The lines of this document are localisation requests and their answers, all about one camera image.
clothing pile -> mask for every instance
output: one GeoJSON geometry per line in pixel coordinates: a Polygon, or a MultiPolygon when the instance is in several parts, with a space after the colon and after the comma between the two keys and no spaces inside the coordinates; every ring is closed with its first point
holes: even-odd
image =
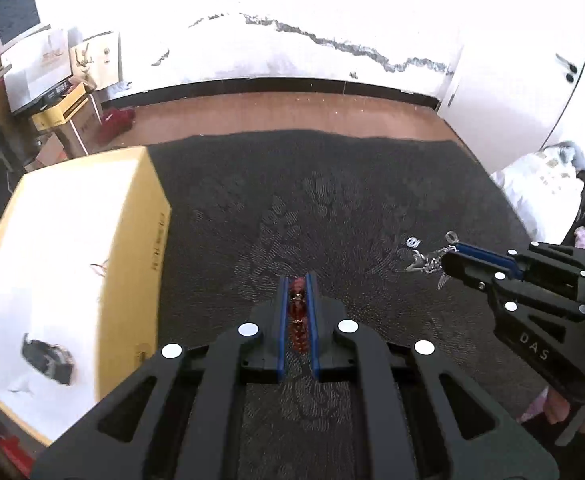
{"type": "Polygon", "coordinates": [[[532,240],[585,244],[585,154],[577,144],[529,153],[491,178],[532,240]]]}

cabinet handle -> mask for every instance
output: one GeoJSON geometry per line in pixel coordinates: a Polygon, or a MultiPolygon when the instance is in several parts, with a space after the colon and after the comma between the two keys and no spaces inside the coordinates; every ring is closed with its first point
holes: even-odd
{"type": "Polygon", "coordinates": [[[559,60],[559,62],[561,62],[562,64],[564,64],[568,67],[570,72],[572,72],[573,74],[577,73],[576,65],[570,63],[565,57],[559,56],[559,54],[555,54],[555,56],[557,56],[557,59],[559,60]]]}

white circular marker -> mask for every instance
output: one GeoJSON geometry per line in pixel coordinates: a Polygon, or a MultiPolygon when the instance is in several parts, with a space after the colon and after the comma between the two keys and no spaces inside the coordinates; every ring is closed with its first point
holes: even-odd
{"type": "Polygon", "coordinates": [[[434,353],[434,344],[425,339],[421,339],[421,341],[415,343],[415,350],[421,355],[430,355],[434,353]]]}
{"type": "Polygon", "coordinates": [[[255,335],[257,332],[259,332],[259,327],[254,323],[243,323],[243,325],[239,327],[239,333],[246,337],[255,335]]]}
{"type": "Polygon", "coordinates": [[[357,324],[356,321],[353,321],[352,319],[342,319],[337,325],[337,327],[339,328],[339,330],[341,330],[341,332],[344,332],[346,334],[351,334],[359,330],[359,325],[357,324]]]}
{"type": "Polygon", "coordinates": [[[181,347],[177,343],[170,343],[161,349],[161,355],[166,359],[174,359],[181,355],[181,347]]]}

cardboard box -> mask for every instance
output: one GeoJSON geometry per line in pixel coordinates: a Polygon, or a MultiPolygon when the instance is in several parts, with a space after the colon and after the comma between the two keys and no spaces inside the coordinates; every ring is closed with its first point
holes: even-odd
{"type": "Polygon", "coordinates": [[[57,137],[57,134],[51,134],[44,139],[44,145],[30,164],[26,165],[25,169],[28,173],[34,170],[40,170],[46,166],[52,166],[58,162],[68,160],[68,156],[63,149],[63,144],[57,137]]]}
{"type": "Polygon", "coordinates": [[[32,116],[39,131],[54,132],[70,158],[93,153],[101,128],[101,105],[80,83],[61,102],[32,116]]]}
{"type": "Polygon", "coordinates": [[[169,222],[144,147],[55,164],[16,187],[0,220],[0,409],[44,446],[156,351],[169,222]],[[67,352],[69,384],[23,356],[33,341],[67,352]]]}
{"type": "Polygon", "coordinates": [[[86,87],[80,83],[59,103],[33,115],[32,122],[40,132],[65,124],[87,99],[86,87]]]}

wooden floor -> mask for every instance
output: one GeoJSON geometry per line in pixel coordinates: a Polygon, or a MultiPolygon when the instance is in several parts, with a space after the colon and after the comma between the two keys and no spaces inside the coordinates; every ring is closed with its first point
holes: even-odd
{"type": "Polygon", "coordinates": [[[454,140],[430,108],[339,94],[264,92],[197,97],[136,109],[134,127],[110,146],[154,144],[195,135],[291,128],[351,137],[454,140]]]}

